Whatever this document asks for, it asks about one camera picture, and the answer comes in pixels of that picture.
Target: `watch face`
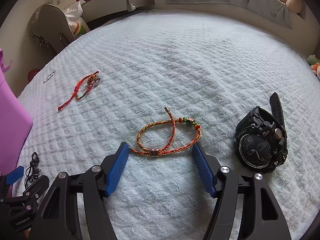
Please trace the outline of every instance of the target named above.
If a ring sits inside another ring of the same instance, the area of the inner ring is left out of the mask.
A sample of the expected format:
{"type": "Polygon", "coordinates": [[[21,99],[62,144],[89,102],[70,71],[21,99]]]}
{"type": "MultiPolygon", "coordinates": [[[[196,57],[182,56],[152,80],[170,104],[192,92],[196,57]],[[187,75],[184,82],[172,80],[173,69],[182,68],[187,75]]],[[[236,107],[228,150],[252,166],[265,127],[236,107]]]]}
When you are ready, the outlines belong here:
{"type": "Polygon", "coordinates": [[[268,166],[271,159],[268,142],[258,135],[244,135],[239,143],[239,151],[244,161],[257,169],[268,166]]]}

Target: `blue textured pad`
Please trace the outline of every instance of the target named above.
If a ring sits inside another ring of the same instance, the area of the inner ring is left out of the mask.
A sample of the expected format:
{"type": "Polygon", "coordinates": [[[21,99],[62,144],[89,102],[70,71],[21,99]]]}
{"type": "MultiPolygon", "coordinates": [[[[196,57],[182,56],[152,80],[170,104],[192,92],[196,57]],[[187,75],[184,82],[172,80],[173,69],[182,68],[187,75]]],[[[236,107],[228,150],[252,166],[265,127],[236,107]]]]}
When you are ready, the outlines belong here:
{"type": "Polygon", "coordinates": [[[110,172],[107,175],[107,186],[105,188],[105,192],[107,197],[114,192],[118,186],[120,177],[124,170],[125,164],[127,163],[129,157],[129,146],[128,144],[124,144],[121,151],[119,152],[118,157],[116,158],[115,162],[113,163],[110,172]]]}
{"type": "Polygon", "coordinates": [[[17,182],[19,179],[23,177],[23,172],[24,168],[22,166],[19,166],[7,175],[5,183],[7,185],[13,185],[15,182],[17,182]]]}
{"type": "Polygon", "coordinates": [[[196,163],[205,191],[208,192],[211,197],[215,198],[216,189],[214,187],[214,176],[203,156],[203,153],[196,144],[193,146],[192,156],[196,163]]]}

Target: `pink plastic container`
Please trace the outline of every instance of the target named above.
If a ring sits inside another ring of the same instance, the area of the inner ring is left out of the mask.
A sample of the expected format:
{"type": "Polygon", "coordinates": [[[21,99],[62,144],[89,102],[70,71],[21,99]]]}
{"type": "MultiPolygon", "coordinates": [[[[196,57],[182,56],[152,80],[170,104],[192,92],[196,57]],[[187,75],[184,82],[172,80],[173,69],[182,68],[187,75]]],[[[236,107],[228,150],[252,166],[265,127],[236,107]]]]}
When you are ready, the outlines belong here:
{"type": "Polygon", "coordinates": [[[31,116],[5,81],[3,72],[10,66],[11,62],[9,66],[4,66],[3,51],[0,48],[0,174],[16,168],[20,151],[32,127],[31,116]]]}

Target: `white textured bedspread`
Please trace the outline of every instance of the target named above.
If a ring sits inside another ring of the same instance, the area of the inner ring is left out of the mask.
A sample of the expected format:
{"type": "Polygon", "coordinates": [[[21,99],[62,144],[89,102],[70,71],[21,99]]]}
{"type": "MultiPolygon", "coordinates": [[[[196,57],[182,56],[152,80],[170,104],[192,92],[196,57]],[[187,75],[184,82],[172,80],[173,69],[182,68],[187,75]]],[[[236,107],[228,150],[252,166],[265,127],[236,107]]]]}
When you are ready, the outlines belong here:
{"type": "MultiPolygon", "coordinates": [[[[169,119],[163,109],[168,106],[175,117],[193,117],[201,124],[200,142],[220,164],[251,175],[233,153],[235,127],[257,105],[271,112],[273,92],[282,102],[289,155],[264,177],[292,239],[299,239],[320,209],[320,82],[288,45],[229,18],[149,11],[77,39],[19,97],[34,124],[18,165],[27,168],[36,151],[50,182],[61,171],[85,172],[114,154],[122,141],[137,147],[139,130],[169,119]],[[101,84],[58,112],[76,83],[96,70],[101,84]]],[[[177,127],[174,148],[196,135],[184,124],[177,127]]],[[[142,143],[161,148],[170,133],[170,125],[152,128],[142,143]]],[[[23,191],[23,182],[17,183],[13,194],[23,191]]],[[[237,238],[240,225],[238,199],[230,239],[237,238]]],[[[117,190],[105,202],[119,240],[202,239],[215,204],[191,149],[152,159],[130,154],[117,190]]],[[[83,208],[79,217],[88,239],[83,208]]]]}

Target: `red string bracelet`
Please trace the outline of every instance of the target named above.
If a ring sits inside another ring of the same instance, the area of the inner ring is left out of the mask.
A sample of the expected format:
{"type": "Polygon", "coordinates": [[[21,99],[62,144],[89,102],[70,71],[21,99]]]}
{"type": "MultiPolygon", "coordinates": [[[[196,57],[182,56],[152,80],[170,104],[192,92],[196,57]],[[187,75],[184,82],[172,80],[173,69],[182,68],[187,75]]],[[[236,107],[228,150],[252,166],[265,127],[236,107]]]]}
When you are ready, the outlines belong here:
{"type": "Polygon", "coordinates": [[[77,83],[77,85],[75,86],[74,92],[72,93],[70,99],[69,99],[67,102],[65,102],[62,106],[59,106],[59,107],[58,107],[58,111],[60,111],[60,110],[61,110],[62,108],[64,108],[65,106],[67,106],[75,96],[76,96],[76,99],[77,99],[77,100],[80,100],[81,98],[83,98],[83,97],[92,89],[93,86],[99,85],[99,83],[100,83],[100,77],[98,77],[98,76],[96,75],[96,74],[98,74],[98,73],[99,73],[99,71],[96,71],[95,73],[90,74],[90,75],[84,77],[82,80],[80,80],[80,81],[77,83]],[[80,85],[81,85],[87,78],[88,78],[87,84],[88,84],[89,86],[88,86],[87,90],[84,92],[84,94],[83,94],[82,96],[78,97],[77,93],[78,93],[78,91],[79,91],[80,85]]]}
{"type": "Polygon", "coordinates": [[[129,149],[138,154],[138,155],[149,155],[151,157],[157,157],[157,156],[160,156],[160,155],[168,155],[170,153],[177,153],[177,152],[180,152],[180,151],[183,151],[183,150],[186,150],[188,149],[189,147],[191,147],[192,145],[194,145],[199,139],[200,139],[200,136],[201,136],[201,126],[196,123],[196,121],[193,119],[193,118],[179,118],[179,119],[174,119],[173,115],[171,114],[170,110],[168,107],[165,107],[164,108],[165,111],[167,112],[167,114],[169,115],[170,117],[170,120],[167,120],[167,121],[159,121],[159,122],[153,122],[153,123],[150,123],[148,125],[146,125],[145,127],[143,127],[140,132],[138,133],[137,135],[137,144],[139,146],[139,148],[141,150],[143,150],[143,152],[139,152],[135,149],[132,149],[131,147],[129,147],[129,149]],[[180,147],[178,149],[174,149],[174,150],[169,150],[169,151],[166,151],[166,149],[170,146],[170,144],[173,142],[173,139],[174,139],[174,136],[175,136],[175,133],[176,133],[176,122],[179,122],[179,123],[186,123],[187,125],[192,125],[196,131],[197,131],[197,135],[196,137],[187,145],[183,146],[183,147],[180,147]],[[141,141],[140,141],[140,137],[141,135],[144,133],[144,131],[152,126],[155,126],[155,125],[159,125],[159,124],[165,124],[165,123],[171,123],[172,124],[172,133],[171,133],[171,136],[170,136],[170,139],[168,141],[168,143],[162,148],[162,149],[147,149],[145,147],[142,146],[141,144],[141,141]]]}

